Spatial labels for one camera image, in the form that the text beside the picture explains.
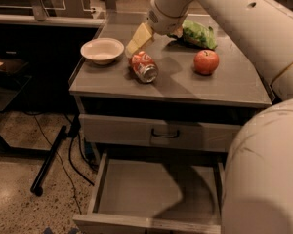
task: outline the crushed can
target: crushed can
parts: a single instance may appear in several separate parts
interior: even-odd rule
[[[143,83],[151,83],[158,75],[158,67],[151,56],[140,51],[129,59],[131,68]]]

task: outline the apple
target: apple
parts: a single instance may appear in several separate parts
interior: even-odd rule
[[[202,50],[194,57],[194,70],[202,75],[211,75],[219,65],[219,56],[215,51]]]

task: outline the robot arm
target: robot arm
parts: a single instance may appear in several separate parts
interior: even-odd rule
[[[180,27],[192,0],[152,0],[158,34]],[[293,13],[273,0],[197,0],[282,99],[293,98]]]

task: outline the speckled floor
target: speckled floor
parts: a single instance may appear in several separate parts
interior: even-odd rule
[[[69,130],[70,123],[61,114],[35,117],[50,142],[54,141],[62,125]],[[37,121],[22,112],[0,113],[0,135],[11,146],[49,150],[50,144]],[[43,160],[0,157],[0,234],[79,233],[72,217],[86,212],[93,186],[69,164],[70,142],[71,138],[62,142],[42,184],[41,197],[32,194],[30,187]],[[81,158],[78,138],[72,144],[71,159],[82,174],[95,180],[96,172]]]

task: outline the tabletop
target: tabletop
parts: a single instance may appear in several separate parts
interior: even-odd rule
[[[74,96],[129,98],[174,101],[210,105],[266,108],[272,102],[249,59],[208,15],[188,15],[188,20],[212,26],[220,57],[218,69],[210,76],[193,71],[197,48],[185,47],[172,38],[155,34],[146,48],[159,68],[156,80],[141,83],[122,55],[108,66],[98,66],[82,59],[71,81]],[[147,14],[111,13],[98,37],[115,38],[125,46]]]

